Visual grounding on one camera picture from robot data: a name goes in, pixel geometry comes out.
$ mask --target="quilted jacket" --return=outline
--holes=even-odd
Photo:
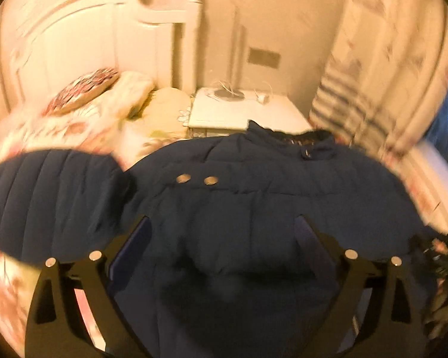
[[[423,228],[401,182],[325,131],[173,143],[123,173],[109,156],[26,154],[0,166],[0,249],[31,263],[100,249],[136,215],[152,237],[121,312],[154,357],[292,355],[336,292],[309,273],[295,220],[363,257],[412,266],[424,308],[436,282],[409,256]]]

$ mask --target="white nightstand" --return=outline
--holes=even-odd
[[[275,131],[298,135],[312,127],[302,113],[285,95],[268,95],[265,104],[256,100],[252,90],[242,90],[245,98],[226,101],[213,97],[214,90],[202,88],[196,93],[189,117],[189,128],[193,137],[229,135],[247,129],[249,120]]]

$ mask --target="white headboard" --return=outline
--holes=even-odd
[[[116,67],[193,94],[201,14],[202,0],[168,11],[140,0],[65,0],[37,17],[14,49],[15,93],[22,103],[45,101],[82,74]]]

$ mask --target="jacket button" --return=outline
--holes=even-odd
[[[217,184],[219,181],[218,178],[216,178],[215,176],[209,176],[208,178],[204,179],[204,183],[208,186],[212,186],[214,184]]]
[[[177,181],[178,183],[186,183],[186,182],[188,182],[190,179],[191,179],[191,175],[189,175],[189,174],[182,174],[182,175],[179,175],[179,176],[176,178],[176,181]]]

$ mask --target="striped curtain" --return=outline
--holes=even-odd
[[[346,0],[310,121],[377,158],[403,155],[447,90],[443,0]]]

